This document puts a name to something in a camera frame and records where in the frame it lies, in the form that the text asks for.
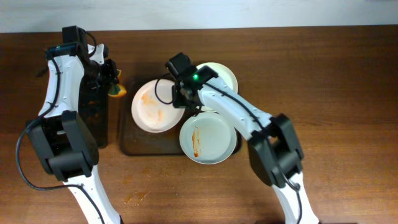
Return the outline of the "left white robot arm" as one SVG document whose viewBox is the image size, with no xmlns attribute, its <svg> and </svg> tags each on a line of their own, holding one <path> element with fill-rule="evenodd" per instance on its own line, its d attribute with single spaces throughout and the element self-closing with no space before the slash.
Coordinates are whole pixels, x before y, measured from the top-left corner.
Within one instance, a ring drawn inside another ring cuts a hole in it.
<svg viewBox="0 0 398 224">
<path fill-rule="evenodd" d="M 120 71 L 104 44 L 77 41 L 45 53 L 49 82 L 38 117 L 27 123 L 27 135 L 44 171 L 69 189 L 88 223 L 122 223 L 101 183 L 98 138 L 107 132 L 108 92 L 121 90 Z"/>
</svg>

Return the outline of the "pinkish white plate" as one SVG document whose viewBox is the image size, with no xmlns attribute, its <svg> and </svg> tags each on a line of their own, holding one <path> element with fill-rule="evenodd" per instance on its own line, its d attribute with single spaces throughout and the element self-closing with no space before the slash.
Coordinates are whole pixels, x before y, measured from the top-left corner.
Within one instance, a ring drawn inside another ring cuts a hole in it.
<svg viewBox="0 0 398 224">
<path fill-rule="evenodd" d="M 185 110 L 174 108 L 158 100 L 155 94 L 157 80 L 151 80 L 138 89 L 131 103 L 135 124 L 149 133 L 161 133 L 174 127 Z"/>
</svg>

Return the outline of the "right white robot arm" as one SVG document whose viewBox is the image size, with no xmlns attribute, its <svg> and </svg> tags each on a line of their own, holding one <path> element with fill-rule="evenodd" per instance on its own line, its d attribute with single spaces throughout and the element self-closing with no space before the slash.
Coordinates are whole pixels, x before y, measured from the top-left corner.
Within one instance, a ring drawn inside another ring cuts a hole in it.
<svg viewBox="0 0 398 224">
<path fill-rule="evenodd" d="M 303 184 L 303 151 L 291 120 L 257 109 L 207 66 L 167 68 L 175 79 L 175 107 L 209 107 L 247 141 L 251 169 L 274 189 L 285 222 L 319 223 Z"/>
</svg>

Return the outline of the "pale green plate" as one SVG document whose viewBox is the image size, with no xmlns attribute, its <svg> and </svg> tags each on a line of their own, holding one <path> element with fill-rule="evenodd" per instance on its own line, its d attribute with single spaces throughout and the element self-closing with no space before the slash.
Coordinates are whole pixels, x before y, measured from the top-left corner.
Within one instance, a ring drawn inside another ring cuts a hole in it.
<svg viewBox="0 0 398 224">
<path fill-rule="evenodd" d="M 184 122 L 179 134 L 184 154 L 204 165 L 213 165 L 232 155 L 238 137 L 230 125 L 218 113 L 200 113 Z"/>
</svg>

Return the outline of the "cream white plate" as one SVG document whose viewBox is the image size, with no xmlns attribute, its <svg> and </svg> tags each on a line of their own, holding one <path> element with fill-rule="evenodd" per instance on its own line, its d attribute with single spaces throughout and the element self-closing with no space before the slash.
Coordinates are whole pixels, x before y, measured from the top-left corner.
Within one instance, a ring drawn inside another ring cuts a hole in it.
<svg viewBox="0 0 398 224">
<path fill-rule="evenodd" d="M 206 62 L 197 65 L 197 69 L 208 66 L 212 70 L 214 70 L 220 78 L 224 80 L 224 82 L 235 92 L 238 93 L 238 81 L 234 75 L 234 73 L 225 65 L 216 62 Z"/>
</svg>

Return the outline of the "orange green sponge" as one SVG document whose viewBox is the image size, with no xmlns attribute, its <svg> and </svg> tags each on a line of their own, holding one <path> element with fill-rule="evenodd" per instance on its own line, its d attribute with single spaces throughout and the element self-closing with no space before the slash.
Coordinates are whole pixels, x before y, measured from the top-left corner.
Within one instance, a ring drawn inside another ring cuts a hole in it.
<svg viewBox="0 0 398 224">
<path fill-rule="evenodd" d="M 119 69 L 113 68 L 111 69 L 108 79 L 105 82 L 105 85 L 108 88 L 108 96 L 112 98 L 121 98 L 127 93 L 125 86 L 120 84 L 120 76 L 121 71 Z"/>
</svg>

